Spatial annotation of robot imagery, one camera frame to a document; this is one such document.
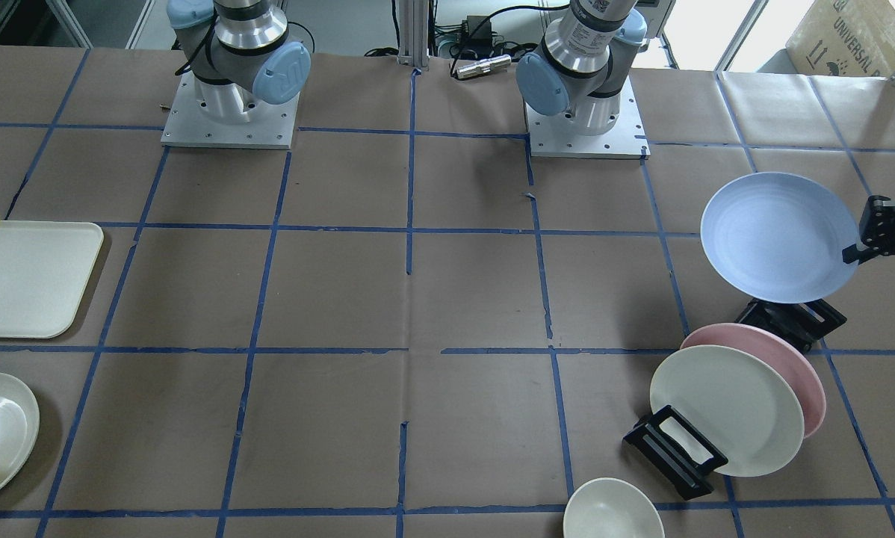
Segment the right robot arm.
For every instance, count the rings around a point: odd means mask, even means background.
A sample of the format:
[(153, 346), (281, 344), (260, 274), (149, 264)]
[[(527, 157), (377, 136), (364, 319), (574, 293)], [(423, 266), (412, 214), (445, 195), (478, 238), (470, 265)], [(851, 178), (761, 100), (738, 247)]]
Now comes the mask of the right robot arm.
[(177, 49), (0, 46), (0, 217), (277, 224), (312, 57), (273, 1), (170, 1)]

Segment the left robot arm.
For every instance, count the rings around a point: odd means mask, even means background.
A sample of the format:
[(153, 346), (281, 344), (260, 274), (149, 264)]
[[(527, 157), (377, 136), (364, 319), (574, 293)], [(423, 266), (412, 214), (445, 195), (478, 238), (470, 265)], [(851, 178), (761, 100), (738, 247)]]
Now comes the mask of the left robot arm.
[[(648, 22), (632, 1), (572, 1), (546, 28), (534, 52), (519, 59), (518, 89), (529, 111), (554, 122), (567, 146), (601, 142), (617, 126), (622, 91)], [(858, 243), (845, 263), (895, 256), (895, 200), (869, 197)]]

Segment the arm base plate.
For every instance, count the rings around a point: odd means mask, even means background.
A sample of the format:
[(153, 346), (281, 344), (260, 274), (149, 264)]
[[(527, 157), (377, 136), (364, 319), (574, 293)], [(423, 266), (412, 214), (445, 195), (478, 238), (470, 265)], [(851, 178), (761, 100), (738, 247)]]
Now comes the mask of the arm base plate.
[(236, 84), (214, 85), (181, 76), (161, 143), (188, 149), (288, 150), (300, 96), (270, 105)]
[(530, 154), (536, 157), (641, 159), (651, 155), (631, 79), (621, 93), (597, 103), (585, 96), (575, 108), (544, 116), (524, 105)]

